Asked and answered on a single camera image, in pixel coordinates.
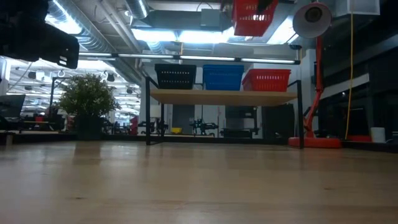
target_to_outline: plant pot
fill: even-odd
[[[101,140],[102,120],[97,116],[78,115],[75,117],[78,140],[95,141]]]

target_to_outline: potted plant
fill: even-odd
[[[74,76],[62,85],[64,93],[59,107],[68,114],[75,115],[76,131],[79,140],[99,140],[102,135],[102,115],[121,109],[109,87],[101,77],[94,74]]]

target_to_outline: black basket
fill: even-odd
[[[196,65],[155,64],[160,89],[191,90],[197,76]]]

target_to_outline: green plant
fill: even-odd
[[[68,114],[83,116],[101,116],[112,110],[121,109],[113,97],[113,87],[109,87],[101,77],[87,74],[84,77],[74,76],[62,85],[64,93],[59,107]]]

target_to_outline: blue basket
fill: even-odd
[[[206,90],[241,89],[243,65],[204,65],[203,78]]]

